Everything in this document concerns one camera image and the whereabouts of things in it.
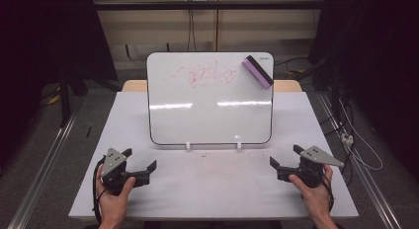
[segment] gray floor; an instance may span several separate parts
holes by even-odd
[[[307,65],[302,62],[291,62],[289,70],[299,69],[300,66]],[[119,76],[121,80],[117,84],[122,84],[127,79],[143,77],[141,70],[119,71]],[[284,65],[278,66],[276,68],[276,78],[282,79],[286,76],[288,78],[292,77],[291,74],[285,72]],[[89,93],[86,97],[71,96],[73,109],[78,104],[82,104],[82,106],[62,150],[57,156],[52,172],[48,175],[48,180],[45,182],[38,202],[34,210],[30,212],[27,228],[84,228],[91,224],[69,218],[67,215],[99,141],[116,94],[93,82],[86,82],[89,87]],[[318,98],[323,93],[313,92],[309,78],[303,80],[300,84],[303,91],[307,93],[318,120],[327,119],[326,112]],[[375,134],[373,126],[357,106],[356,100],[353,100],[351,105],[354,109],[356,129],[374,147],[383,161],[383,168],[380,171],[370,171],[372,176],[393,209],[401,227],[418,228],[419,217],[416,215],[419,211],[418,182],[396,161],[385,140]],[[4,166],[3,176],[0,178],[0,205],[2,208],[0,228],[7,228],[10,224],[41,167],[43,159],[59,130],[60,111],[59,103],[48,106],[43,100],[18,153],[9,161],[7,166]],[[329,121],[322,124],[322,128],[324,132],[333,129]],[[326,139],[334,155],[339,159],[344,159],[345,152],[337,135],[329,134]],[[377,166],[377,157],[372,154],[366,145],[357,141],[356,147],[368,164]],[[350,175],[349,170],[349,168],[346,169],[344,173],[345,179]],[[360,212],[360,217],[338,222],[346,228],[387,228],[355,170],[348,188]],[[141,228],[141,225],[140,222],[128,222],[125,228]],[[237,228],[238,226],[241,228],[268,228],[266,222],[237,222],[233,225],[226,224],[224,228]],[[311,222],[308,219],[283,221],[284,228],[309,228],[310,226]],[[165,223],[165,228],[205,227],[206,224]]]

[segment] whiteboard eraser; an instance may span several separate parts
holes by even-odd
[[[241,63],[253,74],[262,87],[269,88],[274,84],[274,80],[268,75],[265,69],[259,65],[252,55],[247,56]]]

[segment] red marker scribble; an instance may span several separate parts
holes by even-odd
[[[236,72],[225,66],[218,65],[218,61],[214,61],[208,65],[184,65],[176,71],[168,72],[165,79],[184,77],[192,87],[201,88],[218,84],[229,84],[233,81]]]

